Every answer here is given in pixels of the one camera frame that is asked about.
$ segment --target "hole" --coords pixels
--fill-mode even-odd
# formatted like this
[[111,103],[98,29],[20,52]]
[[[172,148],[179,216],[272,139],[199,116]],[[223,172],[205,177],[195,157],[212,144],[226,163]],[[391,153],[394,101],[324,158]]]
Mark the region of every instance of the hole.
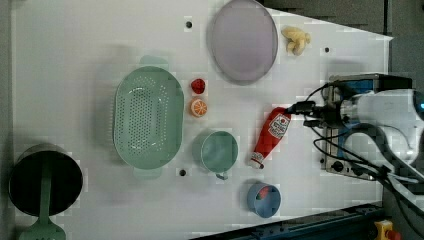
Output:
[[186,27],[187,28],[192,28],[193,27],[193,23],[191,21],[186,22]]

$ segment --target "orange slice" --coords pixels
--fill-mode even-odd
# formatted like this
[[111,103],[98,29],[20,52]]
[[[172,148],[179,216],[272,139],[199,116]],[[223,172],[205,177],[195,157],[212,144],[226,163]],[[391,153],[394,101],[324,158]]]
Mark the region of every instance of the orange slice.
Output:
[[202,117],[208,111],[208,106],[202,99],[194,98],[190,103],[190,112],[195,117]]

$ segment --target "teal cup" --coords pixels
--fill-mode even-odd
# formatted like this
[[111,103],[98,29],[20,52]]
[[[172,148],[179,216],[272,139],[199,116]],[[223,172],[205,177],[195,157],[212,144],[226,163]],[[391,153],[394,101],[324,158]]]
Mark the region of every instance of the teal cup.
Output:
[[205,131],[196,137],[192,149],[193,158],[222,180],[228,179],[227,171],[238,155],[236,139],[225,131]]

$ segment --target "white table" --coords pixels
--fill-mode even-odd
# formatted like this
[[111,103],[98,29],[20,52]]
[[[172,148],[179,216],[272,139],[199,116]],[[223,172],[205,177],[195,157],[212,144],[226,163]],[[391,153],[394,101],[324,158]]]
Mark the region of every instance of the white table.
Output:
[[[278,30],[298,26],[311,34],[312,43],[294,57],[285,52],[280,35],[270,72],[253,85],[237,86],[214,65],[206,44],[208,21],[225,2],[15,3],[15,159],[35,144],[50,142],[78,161],[83,191],[70,209],[52,217],[68,239],[187,239],[381,200],[378,183],[320,169],[315,136],[299,117],[264,170],[252,169],[247,161],[273,107],[303,100],[333,74],[386,73],[390,38],[270,10]],[[193,22],[191,30],[185,29],[187,20]],[[169,61],[187,103],[190,82],[206,79],[209,112],[202,119],[185,113],[179,153],[159,179],[140,182],[117,156],[111,124],[116,87],[146,53]],[[202,171],[191,157],[191,142],[205,128],[226,129],[239,143],[238,161],[225,182]],[[188,176],[179,176],[180,169]],[[270,219],[246,209],[247,190],[257,180],[281,191],[281,207]],[[16,225],[34,221],[16,210]]]

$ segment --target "ketchup label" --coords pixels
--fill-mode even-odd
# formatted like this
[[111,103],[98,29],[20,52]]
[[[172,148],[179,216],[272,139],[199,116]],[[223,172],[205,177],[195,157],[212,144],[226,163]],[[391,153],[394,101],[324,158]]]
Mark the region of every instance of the ketchup label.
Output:
[[275,138],[281,139],[287,131],[290,118],[279,113],[269,124],[268,132]]

